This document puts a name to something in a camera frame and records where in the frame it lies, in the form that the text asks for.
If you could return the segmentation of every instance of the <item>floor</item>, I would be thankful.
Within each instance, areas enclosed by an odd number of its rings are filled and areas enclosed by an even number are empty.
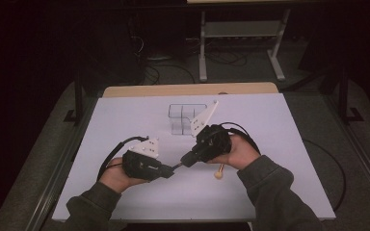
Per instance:
[[[238,40],[237,45],[232,43],[232,46],[228,41],[215,42],[212,42],[215,48],[207,60],[208,83],[274,82],[281,90],[309,74],[297,69],[306,48],[304,40],[285,41],[279,50],[278,59],[286,76],[284,82],[276,80],[267,59],[266,49],[270,47],[270,40]],[[149,62],[143,84],[198,83],[198,55],[194,54],[195,51],[190,49],[185,60]],[[286,92],[284,96],[331,206],[339,204],[337,218],[323,223],[329,231],[370,230],[370,169],[365,167],[365,158],[361,154],[364,152],[370,162],[370,104],[362,88],[350,82],[349,108],[357,108],[364,121],[344,125],[336,114],[337,90],[330,96],[320,94],[317,88],[321,81],[322,78],[317,79],[297,91]],[[70,160],[65,160],[59,166],[59,160],[65,159],[65,153],[75,151],[73,145],[78,145],[75,138],[84,135],[82,130],[85,126],[85,120],[79,126],[64,122],[66,113],[74,107],[73,90],[73,85],[65,89],[43,127],[1,209],[0,230],[52,230],[59,225],[50,219],[50,213],[72,165]],[[84,100],[84,111],[89,115],[95,98],[85,97]],[[56,169],[62,169],[63,173],[56,174]],[[46,200],[46,192],[54,195]],[[110,222],[112,230],[120,230],[124,225]]]

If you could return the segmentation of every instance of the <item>dark background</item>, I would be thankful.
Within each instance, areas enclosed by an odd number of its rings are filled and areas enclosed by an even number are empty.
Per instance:
[[[65,13],[57,11],[61,6],[0,1],[0,206],[56,101],[76,75],[92,94],[110,85],[138,84],[142,78],[128,36],[129,13]],[[184,49],[178,44],[198,36],[198,13],[144,14],[137,19],[136,34],[179,58]],[[309,39],[301,68],[345,66],[370,98],[370,3],[331,4],[321,11],[296,8],[285,39],[300,37]]]

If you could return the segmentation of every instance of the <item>wooden edge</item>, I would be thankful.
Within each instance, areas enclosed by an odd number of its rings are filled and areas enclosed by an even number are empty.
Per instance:
[[[270,82],[109,87],[104,91],[103,97],[206,95],[220,93],[227,94],[278,93],[278,88],[274,83]]]

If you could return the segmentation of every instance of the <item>person's right hand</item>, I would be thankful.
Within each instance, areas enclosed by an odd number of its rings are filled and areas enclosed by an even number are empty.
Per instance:
[[[260,157],[260,154],[241,136],[232,135],[230,141],[232,143],[230,152],[212,159],[208,164],[225,164],[241,170]]]

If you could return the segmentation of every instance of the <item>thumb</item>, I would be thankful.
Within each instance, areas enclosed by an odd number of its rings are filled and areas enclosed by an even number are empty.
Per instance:
[[[208,164],[225,164],[225,165],[228,165],[228,160],[229,160],[229,155],[224,154],[224,155],[220,155],[218,157],[215,157],[214,159],[208,161],[207,163]]]

